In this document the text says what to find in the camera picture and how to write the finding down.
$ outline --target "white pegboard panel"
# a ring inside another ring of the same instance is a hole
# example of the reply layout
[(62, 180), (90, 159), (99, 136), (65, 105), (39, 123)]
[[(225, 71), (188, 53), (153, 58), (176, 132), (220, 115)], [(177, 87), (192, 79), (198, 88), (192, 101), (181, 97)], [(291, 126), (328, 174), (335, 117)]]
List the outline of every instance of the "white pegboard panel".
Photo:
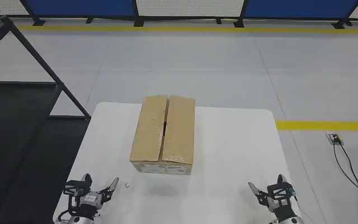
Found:
[(349, 18), (358, 18), (358, 7), (353, 11)]
[(19, 0), (0, 0), (0, 15), (28, 15)]
[(238, 17), (244, 0), (137, 0), (140, 16)]

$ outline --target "cardboard box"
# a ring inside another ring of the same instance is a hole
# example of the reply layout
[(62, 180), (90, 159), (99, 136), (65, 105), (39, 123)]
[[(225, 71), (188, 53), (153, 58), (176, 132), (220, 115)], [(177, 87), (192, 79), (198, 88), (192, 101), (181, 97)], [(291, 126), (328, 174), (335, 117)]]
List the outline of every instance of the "cardboard box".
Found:
[(194, 159), (195, 100), (147, 96), (143, 100), (130, 162), (139, 172), (190, 175)]

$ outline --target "blue partition panel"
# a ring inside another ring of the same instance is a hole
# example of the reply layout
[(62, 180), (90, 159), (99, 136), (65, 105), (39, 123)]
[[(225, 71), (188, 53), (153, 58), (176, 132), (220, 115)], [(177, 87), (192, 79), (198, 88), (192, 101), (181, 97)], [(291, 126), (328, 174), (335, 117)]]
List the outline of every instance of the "blue partition panel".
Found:
[(131, 0), (27, 0), (36, 15), (134, 16)]
[(249, 0), (245, 17), (342, 18), (356, 0)]

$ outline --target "white table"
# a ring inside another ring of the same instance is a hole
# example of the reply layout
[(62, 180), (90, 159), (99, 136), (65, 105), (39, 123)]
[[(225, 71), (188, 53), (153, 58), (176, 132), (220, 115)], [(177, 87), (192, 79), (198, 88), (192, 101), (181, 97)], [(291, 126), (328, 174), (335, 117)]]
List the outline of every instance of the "white table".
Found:
[[(270, 111), (197, 106), (192, 173), (181, 176), (139, 173), (129, 162), (140, 108), (98, 104), (70, 172), (68, 180), (91, 174), (92, 190), (120, 177), (112, 200), (100, 210), (99, 223), (239, 224), (274, 219), (247, 184), (251, 181), (266, 191), (278, 174), (291, 180)], [(54, 220), (67, 209), (67, 200), (61, 196)]]

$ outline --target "black metal frame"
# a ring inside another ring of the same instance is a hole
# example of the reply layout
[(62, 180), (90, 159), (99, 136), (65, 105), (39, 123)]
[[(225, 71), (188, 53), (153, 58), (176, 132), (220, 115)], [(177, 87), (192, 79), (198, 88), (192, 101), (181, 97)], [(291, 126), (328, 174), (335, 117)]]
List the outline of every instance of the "black metal frame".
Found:
[(352, 26), (351, 21), (349, 20), (349, 17), (351, 16), (351, 14), (354, 12), (354, 10), (357, 8), (358, 6), (358, 0), (356, 1), (356, 3), (353, 5), (353, 7), (348, 11), (347, 15), (344, 18), (341, 18), (338, 22), (336, 22), (335, 24), (332, 24), (332, 26), (335, 29), (345, 29), (344, 24), (347, 24), (347, 26)]
[(241, 13), (240, 13), (240, 17), (239, 19), (234, 22), (234, 26), (236, 28), (244, 28), (244, 23), (243, 23), (243, 20), (244, 20), (244, 17), (245, 17), (245, 13), (246, 13), (246, 8), (247, 8), (247, 5), (248, 5), (248, 1), (249, 0), (244, 0), (244, 3), (242, 4), (242, 8), (241, 8)]
[(33, 26), (42, 26), (46, 22), (45, 20), (40, 20), (40, 18), (34, 14), (26, 0), (20, 0), (20, 2), (34, 21), (34, 24), (32, 24)]
[(244, 0), (243, 7), (241, 9), (241, 13), (239, 17), (214, 17), (214, 16), (140, 16), (138, 13), (138, 7), (136, 4), (136, 0), (131, 0), (132, 7), (134, 11), (134, 16), (101, 16), (101, 15), (35, 15), (29, 5), (26, 3), (26, 0), (20, 0), (25, 9), (28, 11), (29, 15), (8, 15), (8, 17), (20, 17), (20, 18), (28, 18), (31, 17), (33, 19), (34, 26), (41, 26), (44, 24), (44, 20), (40, 20), (41, 18), (86, 18), (86, 23), (90, 24), (95, 18), (104, 18), (111, 20), (127, 20), (134, 21), (135, 27), (142, 27), (145, 21), (165, 21), (165, 20), (199, 20), (199, 19), (215, 19), (217, 24), (221, 24), (221, 19), (223, 18), (233, 18), (237, 19), (234, 22), (235, 27), (244, 27), (243, 20), (244, 19), (253, 19), (253, 20), (316, 20), (316, 21), (335, 21), (338, 20), (337, 23), (332, 24), (336, 29), (344, 29), (344, 24), (348, 26), (352, 26), (350, 21), (357, 21), (358, 18), (349, 18), (349, 16), (353, 13), (353, 11), (358, 6), (358, 0), (356, 4), (352, 7), (352, 9), (347, 13), (344, 18), (315, 18), (315, 17), (246, 17), (246, 9), (248, 6), (249, 0)]
[(20, 41), (20, 43), (30, 52), (30, 54), (35, 58), (35, 60), (42, 66), (42, 68), (51, 76), (51, 78), (57, 83), (58, 86), (65, 92), (65, 94), (71, 99), (71, 101), (77, 106), (77, 108), (90, 119), (91, 116), (85, 110), (85, 108), (78, 102), (78, 100), (73, 96), (70, 90), (65, 86), (61, 79), (56, 75), (56, 73), (50, 68), (46, 61), (41, 57), (41, 55), (35, 50), (35, 48), (30, 44), (30, 42), (24, 37), (24, 35), (18, 30), (18, 28), (13, 24), (13, 22), (7, 17), (0, 17), (0, 22), (2, 26), (0, 27), (0, 40), (11, 31), (14, 36)]
[(165, 21), (165, 20), (203, 20), (203, 19), (214, 19), (216, 20), (216, 24), (222, 24), (221, 19), (223, 18), (232, 18), (238, 20), (241, 26), (243, 26), (243, 19), (246, 12), (246, 8), (249, 0), (244, 0), (241, 13), (239, 17), (221, 17), (221, 16), (140, 16), (138, 12), (138, 7), (136, 0), (132, 0), (132, 7), (134, 12), (134, 26), (135, 27), (143, 27), (145, 21)]
[[(15, 86), (16, 88), (53, 88), (54, 94), (51, 98), (50, 103), (45, 108), (43, 112), (39, 115), (41, 119), (33, 127), (31, 127), (31, 132), (25, 136), (25, 144), (23, 145), (23, 152), (18, 158), (18, 165), (13, 168), (12, 174), (10, 176), (8, 184), (4, 186), (4, 191), (2, 193), (7, 193), (12, 185), (15, 183), (17, 174), (21, 171), (23, 164), (25, 163), (27, 157), (31, 153), (31, 147), (35, 144), (37, 140), (37, 135), (41, 131), (43, 125), (48, 119), (85, 119), (90, 120), (91, 116), (85, 110), (85, 108), (78, 102), (78, 100), (73, 96), (73, 94), (68, 90), (65, 84), (61, 79), (55, 74), (55, 72), (50, 68), (50, 66), (44, 61), (40, 54), (34, 49), (34, 47), (27, 41), (23, 34), (17, 29), (13, 22), (7, 16), (0, 17), (0, 40), (9, 32), (13, 33), (14, 36), (20, 41), (20, 43), (30, 52), (30, 54), (36, 59), (36, 61), (45, 69), (45, 71), (51, 76), (55, 82), (0, 82), (0, 86)], [(72, 102), (77, 106), (77, 108), (84, 114), (84, 116), (51, 116), (50, 113), (55, 106), (57, 99), (59, 98), (61, 92), (64, 91), (65, 94), (72, 100)], [(6, 197), (0, 197), (0, 205), (3, 204), (3, 201)]]

